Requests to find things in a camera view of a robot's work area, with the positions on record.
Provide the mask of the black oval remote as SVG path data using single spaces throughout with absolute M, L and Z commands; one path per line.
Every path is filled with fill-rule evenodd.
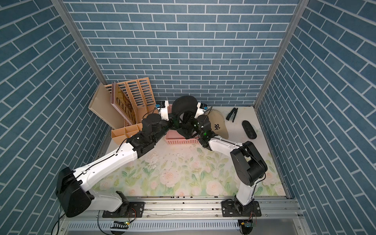
M 244 132 L 246 134 L 246 136 L 251 139 L 251 140 L 254 140 L 257 138 L 257 134 L 256 134 L 256 131 L 254 130 L 253 126 L 251 125 L 251 123 L 247 120 L 244 120 L 242 122 L 242 127 L 244 129 Z

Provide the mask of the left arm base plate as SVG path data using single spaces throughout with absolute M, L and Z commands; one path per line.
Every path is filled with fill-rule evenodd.
M 103 218 L 141 218 L 143 217 L 145 202 L 128 202 L 123 203 L 114 212 L 104 211 Z

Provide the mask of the aluminium mounting rail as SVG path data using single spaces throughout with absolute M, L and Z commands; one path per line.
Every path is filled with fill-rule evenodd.
M 240 215 L 229 197 L 133 197 L 130 213 L 106 218 L 103 211 L 62 217 L 54 235 L 308 235 L 298 202 L 258 197 Z

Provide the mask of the black stapler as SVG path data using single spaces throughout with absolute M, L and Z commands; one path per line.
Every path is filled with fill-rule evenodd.
M 233 108 L 230 113 L 226 116 L 226 120 L 227 121 L 232 121 L 234 122 L 235 121 L 235 118 L 237 116 L 237 113 L 238 113 L 238 108 Z

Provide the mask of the floral table mat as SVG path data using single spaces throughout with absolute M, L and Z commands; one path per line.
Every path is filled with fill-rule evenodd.
M 234 121 L 226 121 L 229 140 L 248 141 L 242 122 L 253 126 L 253 144 L 268 170 L 255 196 L 285 196 L 277 168 L 253 107 L 240 107 Z M 122 192 L 126 196 L 234 196 L 240 180 L 230 157 L 200 144 L 169 145 L 165 139 L 141 158 L 116 169 L 94 185 L 96 193 Z

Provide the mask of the pink plastic basket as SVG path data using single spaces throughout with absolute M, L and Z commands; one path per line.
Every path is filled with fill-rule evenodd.
M 197 139 L 186 139 L 180 135 L 176 130 L 169 130 L 165 135 L 165 141 L 169 145 L 188 145 L 188 144 L 198 144 Z

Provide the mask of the black baseball cap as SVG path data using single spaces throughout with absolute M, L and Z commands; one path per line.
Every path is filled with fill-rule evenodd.
M 188 129 L 186 125 L 186 114 L 196 114 L 197 103 L 197 99 L 193 96 L 182 96 L 172 104 L 171 118 L 179 118 L 179 129 L 176 131 L 186 139 L 192 139 L 197 135 L 196 129 Z

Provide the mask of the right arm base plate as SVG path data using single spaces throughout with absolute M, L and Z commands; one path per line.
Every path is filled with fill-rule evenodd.
M 251 214 L 260 217 L 262 215 L 258 201 L 252 201 L 244 206 L 238 201 L 228 199 L 221 202 L 221 210 L 223 217 L 250 217 Z

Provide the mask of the orange plastic file organizer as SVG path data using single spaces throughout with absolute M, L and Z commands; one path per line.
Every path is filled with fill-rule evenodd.
M 130 99 L 137 119 L 137 123 L 133 125 L 128 125 L 124 120 L 124 127 L 111 131 L 112 140 L 119 145 L 125 139 L 142 130 L 142 119 L 154 112 L 156 101 L 148 77 L 123 81 L 117 84 Z M 112 91 L 111 86 L 110 84 L 105 86 L 110 93 Z

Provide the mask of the beige cardboard folder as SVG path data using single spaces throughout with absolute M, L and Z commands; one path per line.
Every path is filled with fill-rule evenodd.
M 89 104 L 89 110 L 113 129 L 124 127 L 122 115 L 111 104 L 111 93 L 100 83 Z

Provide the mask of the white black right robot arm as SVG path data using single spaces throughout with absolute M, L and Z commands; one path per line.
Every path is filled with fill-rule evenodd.
M 245 210 L 254 201 L 256 186 L 266 177 L 267 164 L 256 149 L 255 145 L 247 141 L 235 143 L 226 140 L 211 130 L 209 118 L 200 115 L 198 118 L 184 117 L 183 125 L 187 128 L 188 138 L 197 137 L 199 143 L 206 149 L 219 152 L 231 158 L 235 172 L 241 181 L 236 194 L 235 204 Z

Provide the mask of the wanted poster book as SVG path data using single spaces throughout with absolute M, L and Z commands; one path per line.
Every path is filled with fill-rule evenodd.
M 112 106 L 120 113 L 128 125 L 136 124 L 136 114 L 130 99 L 117 83 L 113 82 L 111 88 Z

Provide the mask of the beige baseball cap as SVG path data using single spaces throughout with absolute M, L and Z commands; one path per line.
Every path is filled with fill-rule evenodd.
M 224 139 L 229 138 L 229 133 L 225 125 L 225 118 L 218 110 L 211 110 L 208 114 L 212 131 Z

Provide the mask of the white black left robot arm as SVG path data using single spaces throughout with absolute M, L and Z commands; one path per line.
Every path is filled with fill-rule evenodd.
M 55 194 L 66 215 L 75 217 L 86 210 L 103 211 L 105 217 L 123 217 L 130 210 L 128 199 L 117 191 L 112 195 L 95 195 L 91 188 L 102 178 L 121 166 L 132 162 L 152 150 L 156 143 L 170 129 L 179 123 L 176 113 L 168 115 L 168 120 L 159 114 L 150 114 L 142 121 L 142 130 L 125 139 L 118 149 L 74 170 L 66 167 L 57 175 Z

